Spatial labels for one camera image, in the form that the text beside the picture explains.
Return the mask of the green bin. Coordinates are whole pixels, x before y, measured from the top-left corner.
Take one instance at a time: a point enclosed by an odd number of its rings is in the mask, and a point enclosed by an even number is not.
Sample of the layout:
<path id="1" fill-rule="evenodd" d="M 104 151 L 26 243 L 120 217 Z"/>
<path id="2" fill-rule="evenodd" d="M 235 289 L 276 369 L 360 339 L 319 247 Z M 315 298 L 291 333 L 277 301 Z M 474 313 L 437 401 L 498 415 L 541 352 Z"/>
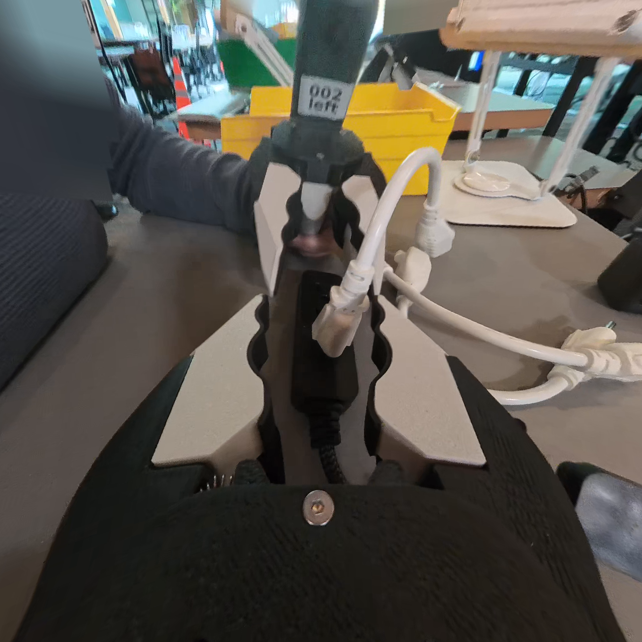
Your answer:
<path id="1" fill-rule="evenodd" d="M 279 86 L 270 71 L 242 40 L 219 40 L 216 49 L 230 90 L 249 93 L 254 87 Z"/>

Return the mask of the white board stand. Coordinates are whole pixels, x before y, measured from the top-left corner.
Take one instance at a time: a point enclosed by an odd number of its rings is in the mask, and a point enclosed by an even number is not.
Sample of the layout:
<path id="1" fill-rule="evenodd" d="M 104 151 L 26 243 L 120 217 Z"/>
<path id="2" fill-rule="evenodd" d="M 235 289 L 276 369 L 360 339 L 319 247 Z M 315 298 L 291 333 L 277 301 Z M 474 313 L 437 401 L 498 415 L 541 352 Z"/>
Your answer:
<path id="1" fill-rule="evenodd" d="M 507 161 L 482 161 L 481 143 L 500 52 L 487 51 L 476 108 L 462 161 L 443 160 L 440 212 L 455 225 L 566 229 L 576 215 L 554 195 L 605 94 L 619 58 L 597 61 L 591 87 L 583 99 L 566 142 L 547 179 L 537 181 L 526 168 Z"/>

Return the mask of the person's left forearm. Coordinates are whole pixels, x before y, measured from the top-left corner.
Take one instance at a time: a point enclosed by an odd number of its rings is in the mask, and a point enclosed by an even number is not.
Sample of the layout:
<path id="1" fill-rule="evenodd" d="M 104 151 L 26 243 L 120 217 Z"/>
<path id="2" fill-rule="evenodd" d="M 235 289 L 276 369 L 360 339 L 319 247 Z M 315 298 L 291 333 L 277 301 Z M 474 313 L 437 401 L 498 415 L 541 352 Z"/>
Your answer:
<path id="1" fill-rule="evenodd" d="M 123 104 L 107 82 L 116 121 L 107 171 L 114 194 L 143 214 L 222 227 L 256 238 L 255 170 L 233 153 L 218 153 L 168 132 Z"/>

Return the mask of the black battery charging case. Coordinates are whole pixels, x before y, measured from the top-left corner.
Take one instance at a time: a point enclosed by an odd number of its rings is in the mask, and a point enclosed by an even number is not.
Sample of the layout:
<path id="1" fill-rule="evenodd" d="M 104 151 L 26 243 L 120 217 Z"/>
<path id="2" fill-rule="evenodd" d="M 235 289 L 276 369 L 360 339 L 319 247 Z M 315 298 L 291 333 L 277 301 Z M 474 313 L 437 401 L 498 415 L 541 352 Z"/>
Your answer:
<path id="1" fill-rule="evenodd" d="M 600 274 L 597 286 L 611 309 L 641 314 L 641 235 L 627 242 Z"/>

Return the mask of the yellow plastic bin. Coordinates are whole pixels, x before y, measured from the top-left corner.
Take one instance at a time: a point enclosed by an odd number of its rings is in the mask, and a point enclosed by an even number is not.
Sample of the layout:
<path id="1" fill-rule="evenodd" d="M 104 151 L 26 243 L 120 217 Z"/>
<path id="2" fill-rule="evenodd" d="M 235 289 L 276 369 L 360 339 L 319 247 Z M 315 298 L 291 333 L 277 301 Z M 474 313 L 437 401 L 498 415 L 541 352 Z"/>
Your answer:
<path id="1" fill-rule="evenodd" d="M 263 165 L 288 166 L 309 189 L 339 189 L 364 176 L 378 198 L 418 149 L 445 148 L 460 107 L 422 84 L 353 84 L 302 75 L 289 87 L 254 87 L 250 114 L 221 120 L 224 153 Z"/>

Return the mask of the orange traffic cone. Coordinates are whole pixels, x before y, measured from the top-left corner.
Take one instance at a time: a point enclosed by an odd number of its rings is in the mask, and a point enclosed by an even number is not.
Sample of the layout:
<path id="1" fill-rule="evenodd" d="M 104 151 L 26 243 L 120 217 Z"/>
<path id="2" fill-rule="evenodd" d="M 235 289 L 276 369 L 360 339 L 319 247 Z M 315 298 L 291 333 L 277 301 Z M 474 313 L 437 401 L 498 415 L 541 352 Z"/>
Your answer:
<path id="1" fill-rule="evenodd" d="M 172 59 L 172 65 L 173 65 L 173 80 L 174 80 L 174 89 L 175 89 L 175 101 L 176 101 L 176 114 L 182 109 L 186 108 L 191 105 L 191 97 L 188 92 L 188 88 L 186 85 L 185 77 L 180 65 L 179 58 L 174 55 Z M 179 117 L 175 117 L 177 126 L 178 126 L 178 131 L 181 137 L 184 139 L 191 140 L 191 136 L 189 133 L 188 125 L 184 122 L 179 120 Z"/>

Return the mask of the person's torso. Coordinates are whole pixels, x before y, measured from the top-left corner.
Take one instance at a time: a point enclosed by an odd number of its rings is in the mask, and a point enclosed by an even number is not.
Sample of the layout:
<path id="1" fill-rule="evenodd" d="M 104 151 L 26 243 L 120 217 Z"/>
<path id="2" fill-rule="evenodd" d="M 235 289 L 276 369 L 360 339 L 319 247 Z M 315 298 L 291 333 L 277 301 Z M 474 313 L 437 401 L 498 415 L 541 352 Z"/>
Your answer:
<path id="1" fill-rule="evenodd" d="M 92 201 L 1 194 L 1 388 L 107 262 Z"/>

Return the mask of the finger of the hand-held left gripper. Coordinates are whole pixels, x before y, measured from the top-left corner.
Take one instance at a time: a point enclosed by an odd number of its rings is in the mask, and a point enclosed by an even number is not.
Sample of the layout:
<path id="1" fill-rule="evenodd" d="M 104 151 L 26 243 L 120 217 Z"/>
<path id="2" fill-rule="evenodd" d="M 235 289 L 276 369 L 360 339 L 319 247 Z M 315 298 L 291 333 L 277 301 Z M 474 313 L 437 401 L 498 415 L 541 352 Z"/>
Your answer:
<path id="1" fill-rule="evenodd" d="M 277 288 L 279 265 L 284 249 L 283 230 L 290 220 L 287 202 L 301 187 L 301 179 L 287 165 L 270 163 L 259 198 L 253 206 L 259 260 L 269 297 Z"/>
<path id="2" fill-rule="evenodd" d="M 357 256 L 358 249 L 354 244 L 357 242 L 357 232 L 361 232 L 365 236 L 378 202 L 378 194 L 369 177 L 355 175 L 342 185 L 337 196 L 336 207 L 346 204 L 347 213 L 344 215 L 346 220 L 349 220 L 350 216 L 352 216 L 354 209 L 357 213 L 356 217 L 352 217 L 352 223 L 339 224 L 338 238 L 343 242 L 341 260 L 344 267 L 348 267 L 349 262 Z M 373 279 L 371 288 L 373 295 L 381 294 L 383 269 L 386 263 L 386 242 L 387 233 L 383 232 L 372 264 Z"/>

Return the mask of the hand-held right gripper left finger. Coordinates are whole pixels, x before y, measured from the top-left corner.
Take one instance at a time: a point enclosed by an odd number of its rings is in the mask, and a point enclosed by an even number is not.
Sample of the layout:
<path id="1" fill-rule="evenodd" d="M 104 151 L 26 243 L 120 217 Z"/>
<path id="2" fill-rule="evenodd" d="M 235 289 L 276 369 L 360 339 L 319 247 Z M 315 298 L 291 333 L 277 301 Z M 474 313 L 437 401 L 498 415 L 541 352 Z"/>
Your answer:
<path id="1" fill-rule="evenodd" d="M 151 457 L 156 467 L 209 465 L 219 478 L 262 452 L 264 386 L 248 349 L 261 329 L 255 296 L 191 354 L 187 373 Z"/>

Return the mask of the person's left hand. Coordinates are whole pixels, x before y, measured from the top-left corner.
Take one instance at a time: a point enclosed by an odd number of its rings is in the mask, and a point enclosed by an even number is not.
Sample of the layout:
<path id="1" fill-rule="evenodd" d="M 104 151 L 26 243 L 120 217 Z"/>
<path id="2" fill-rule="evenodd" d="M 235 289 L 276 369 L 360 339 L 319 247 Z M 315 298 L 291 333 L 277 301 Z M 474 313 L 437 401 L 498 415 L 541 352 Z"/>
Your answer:
<path id="1" fill-rule="evenodd" d="M 316 234 L 299 234 L 288 247 L 295 253 L 311 259 L 320 259 L 335 253 L 337 244 L 332 228 L 323 228 Z"/>

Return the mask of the wooden-edged table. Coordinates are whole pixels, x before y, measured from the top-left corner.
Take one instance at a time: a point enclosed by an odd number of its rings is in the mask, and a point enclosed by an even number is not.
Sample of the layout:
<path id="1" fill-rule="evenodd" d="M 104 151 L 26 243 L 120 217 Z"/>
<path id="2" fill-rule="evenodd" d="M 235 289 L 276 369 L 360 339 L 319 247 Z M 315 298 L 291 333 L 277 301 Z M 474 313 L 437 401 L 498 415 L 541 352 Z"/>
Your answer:
<path id="1" fill-rule="evenodd" d="M 469 132 L 472 126 L 478 85 L 446 87 L 442 94 L 461 106 L 453 132 Z M 486 115 L 485 130 L 531 130 L 543 128 L 548 123 L 555 107 L 512 94 L 493 90 Z"/>

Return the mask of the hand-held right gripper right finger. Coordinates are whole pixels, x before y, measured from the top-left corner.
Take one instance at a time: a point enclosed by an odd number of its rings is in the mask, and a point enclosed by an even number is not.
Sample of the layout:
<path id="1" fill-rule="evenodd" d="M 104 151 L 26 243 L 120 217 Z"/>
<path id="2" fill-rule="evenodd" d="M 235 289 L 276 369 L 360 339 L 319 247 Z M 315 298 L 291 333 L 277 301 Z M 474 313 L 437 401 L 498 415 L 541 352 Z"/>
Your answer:
<path id="1" fill-rule="evenodd" d="M 486 456 L 444 350 L 384 296 L 372 301 L 366 450 L 411 482 L 435 464 L 481 469 Z"/>

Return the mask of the black angled plug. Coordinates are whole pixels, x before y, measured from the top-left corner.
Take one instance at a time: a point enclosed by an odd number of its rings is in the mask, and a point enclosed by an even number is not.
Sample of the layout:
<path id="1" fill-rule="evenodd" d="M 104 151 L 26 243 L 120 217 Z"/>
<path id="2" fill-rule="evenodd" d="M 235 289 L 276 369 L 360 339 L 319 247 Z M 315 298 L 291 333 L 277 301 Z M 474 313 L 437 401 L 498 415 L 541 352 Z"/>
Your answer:
<path id="1" fill-rule="evenodd" d="M 556 475 L 594 558 L 641 582 L 641 485 L 588 462 L 564 461 Z"/>

